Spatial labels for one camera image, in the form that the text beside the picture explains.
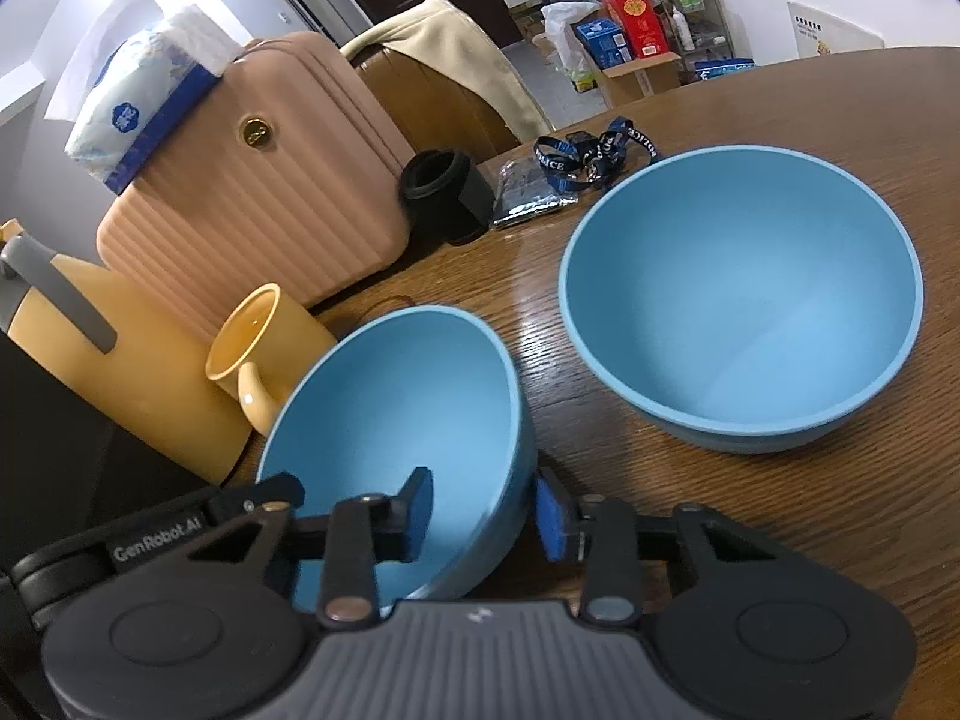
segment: blue flower logo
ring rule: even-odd
[[[131,103],[120,103],[113,108],[113,116],[110,120],[121,132],[130,132],[140,124],[140,112]]]

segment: bowl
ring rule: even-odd
[[[388,314],[331,349],[277,418],[258,478],[295,474],[307,517],[394,494],[417,466],[433,471],[433,515],[419,560],[376,567],[384,607],[464,595],[526,518],[536,442],[517,371],[496,333],[454,308]],[[295,607],[314,610],[322,571],[301,562]]]
[[[768,146],[648,167],[580,222],[560,312],[589,368],[693,445],[776,452],[837,427],[920,329],[912,242],[862,181]]]

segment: wooden table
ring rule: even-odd
[[[466,247],[444,247],[323,308],[342,334],[383,298],[460,306],[504,338],[539,445],[574,491],[665,514],[696,500],[762,528],[909,615],[920,661],[899,720],[960,717],[960,50],[818,57],[707,81],[619,108],[667,154],[769,143],[823,157],[895,209],[923,265],[920,341],[891,386],[815,445],[767,458],[684,445],[587,370],[557,305],[560,255],[595,197]],[[608,112],[576,125],[600,131]],[[637,148],[632,157],[637,158]],[[527,154],[529,146],[514,153]],[[506,157],[486,166],[491,175]],[[700,180],[709,184],[709,176]],[[527,532],[476,595],[574,595]]]

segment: gray floor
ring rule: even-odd
[[[541,51],[526,41],[507,46],[503,52],[554,127],[567,127],[606,111],[599,89],[577,93],[570,79],[557,70],[556,55],[553,63],[547,62]]]

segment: yellow mug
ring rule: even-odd
[[[206,356],[206,376],[240,401],[267,436],[304,375],[337,343],[275,284],[254,290],[229,316]]]

